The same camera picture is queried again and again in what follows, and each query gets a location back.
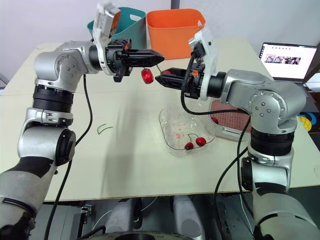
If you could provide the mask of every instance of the plastic tray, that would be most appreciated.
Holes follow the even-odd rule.
[[[228,104],[223,104],[219,100],[213,99],[210,111],[217,111],[217,110],[227,110],[227,109],[237,109],[234,106],[230,106]],[[238,112],[224,112],[218,114],[212,114],[211,118],[214,117],[218,120],[218,124],[212,122],[215,126],[216,135],[218,137],[222,137],[225,139],[230,139],[234,141],[238,141],[240,138],[240,134],[244,129],[249,116],[243,113]],[[251,124],[249,124],[245,134],[243,135],[242,141],[248,141],[250,139],[250,132],[251,132]]]
[[[196,116],[185,112],[181,108],[165,108],[159,114],[159,123],[165,145],[169,153],[175,156],[184,156],[203,151],[212,144],[216,136],[208,116]],[[204,146],[196,144],[196,138],[203,137],[206,140]],[[185,149],[185,145],[192,142],[194,148]]]

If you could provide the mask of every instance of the yellow object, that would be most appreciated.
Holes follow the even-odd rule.
[[[304,116],[299,116],[299,119],[303,123],[304,128],[309,132],[312,127],[310,120]]]

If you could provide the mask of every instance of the white wall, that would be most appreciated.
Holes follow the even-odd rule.
[[[0,0],[0,77],[11,79],[40,43],[90,38],[87,23],[99,0]],[[113,0],[117,7],[146,13],[169,9],[171,0]],[[215,37],[316,45],[320,41],[320,0],[180,0],[180,8],[202,12]]]
[[[246,38],[257,54],[263,42],[320,42],[320,0],[180,0],[180,8],[199,10],[215,37]]]
[[[89,40],[87,23],[101,0],[0,0],[0,77],[10,80],[41,43]],[[116,7],[150,12],[171,0],[112,0]]]

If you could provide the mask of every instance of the laptop screen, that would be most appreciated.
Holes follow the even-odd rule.
[[[315,46],[264,42],[259,58],[273,78],[303,80],[316,50]]]

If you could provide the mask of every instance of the laptop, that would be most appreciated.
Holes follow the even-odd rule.
[[[303,89],[307,97],[304,112],[319,112],[303,87],[306,83],[307,71],[316,51],[316,46],[264,42],[259,54],[264,67],[275,81],[291,81]]]

